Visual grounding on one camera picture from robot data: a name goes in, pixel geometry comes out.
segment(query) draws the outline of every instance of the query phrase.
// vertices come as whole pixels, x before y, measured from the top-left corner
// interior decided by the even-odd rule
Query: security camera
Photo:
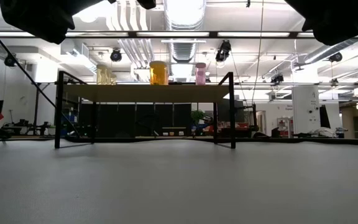
[[[283,75],[281,73],[272,76],[271,83],[278,84],[278,83],[281,83],[281,82],[284,82],[284,77],[283,77]]]
[[[14,59],[14,57],[16,58],[16,54],[15,53],[12,53],[12,54],[13,54],[13,57],[11,55],[8,55],[4,60],[4,64],[8,67],[16,66],[15,59]]]
[[[230,41],[224,40],[216,54],[216,61],[217,62],[224,62],[228,57],[231,51],[231,44]]]
[[[343,56],[340,52],[332,55],[331,57],[328,58],[328,60],[330,62],[340,62],[343,59]]]
[[[119,62],[122,59],[122,55],[121,55],[121,49],[113,49],[112,53],[110,55],[110,59],[113,62]]]

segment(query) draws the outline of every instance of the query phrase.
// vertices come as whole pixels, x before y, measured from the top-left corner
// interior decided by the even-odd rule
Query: black panel
[[[78,123],[80,125],[86,126],[91,125],[91,111],[92,104],[81,104],[80,107],[80,116],[78,118]]]
[[[114,127],[115,138],[134,138],[135,105],[118,105],[117,115],[112,118],[111,126]]]
[[[191,104],[175,104],[173,123],[175,127],[186,127],[185,136],[191,134]]]
[[[322,128],[331,128],[326,105],[320,107],[320,125]]]
[[[96,136],[99,138],[114,138],[117,133],[116,120],[118,120],[117,117],[119,116],[117,105],[99,105],[97,113],[98,132]]]
[[[135,135],[153,136],[158,119],[154,113],[154,105],[137,105]]]
[[[96,136],[99,138],[134,138],[135,105],[98,105]],[[80,124],[91,124],[91,104],[82,104]]]
[[[155,105],[155,113],[159,116],[159,121],[157,123],[156,132],[159,135],[162,135],[162,128],[172,127],[172,115],[173,115],[173,106],[169,105]]]

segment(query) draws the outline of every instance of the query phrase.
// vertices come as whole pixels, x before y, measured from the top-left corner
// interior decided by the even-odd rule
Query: ceiling
[[[304,19],[284,0],[266,0],[264,2],[262,22],[262,0],[252,1],[250,8],[246,8],[245,1],[207,0],[206,14],[203,30],[246,30],[246,31],[301,31]],[[165,30],[162,0],[157,1],[155,10],[147,11],[147,25],[150,30]],[[106,18],[99,17],[92,23],[82,22],[74,17],[75,30],[108,30]],[[0,30],[17,30],[6,24],[0,12]],[[60,65],[68,67],[72,73],[79,77],[90,77],[93,74],[82,65],[72,63],[66,55],[61,54],[59,45],[51,44],[40,39],[3,39],[8,46],[34,46],[42,49],[56,58]],[[117,39],[74,39],[76,45],[84,43],[89,47],[89,56],[97,63],[103,63],[117,74],[118,80],[131,80],[131,61],[123,53],[120,62],[112,62],[109,58],[113,48],[120,47]],[[161,39],[152,39],[152,48],[156,60],[169,62],[168,45],[162,44]],[[206,43],[198,44],[196,62],[206,62],[211,81],[219,81],[227,72],[235,72],[241,81],[253,83],[268,80],[272,74],[268,72],[294,55],[306,55],[323,44],[313,39],[231,39],[232,55],[223,68],[217,68],[214,61],[216,49],[222,39],[206,39]],[[344,56],[342,62],[318,62],[313,65],[317,69],[320,81],[329,82],[332,77],[358,69],[358,43],[341,51]],[[291,69],[281,71],[285,81],[291,81]],[[358,74],[344,82],[357,82]]]

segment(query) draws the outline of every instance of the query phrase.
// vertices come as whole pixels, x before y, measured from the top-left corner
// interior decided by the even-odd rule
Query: white pillar
[[[56,63],[44,61],[35,65],[36,82],[55,82],[57,80],[58,67]],[[56,85],[46,87],[44,93],[52,102],[56,102]],[[53,124],[55,122],[55,108],[43,97],[39,95],[37,124],[44,122]]]
[[[293,87],[292,94],[295,134],[320,128],[318,87],[296,86]]]
[[[292,75],[294,82],[318,83],[317,68],[313,65],[293,71]],[[292,103],[295,134],[308,133],[321,127],[318,86],[294,86]]]

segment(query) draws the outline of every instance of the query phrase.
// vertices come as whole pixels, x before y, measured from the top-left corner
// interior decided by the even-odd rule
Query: gray floor
[[[0,142],[2,223],[358,223],[358,146]]]

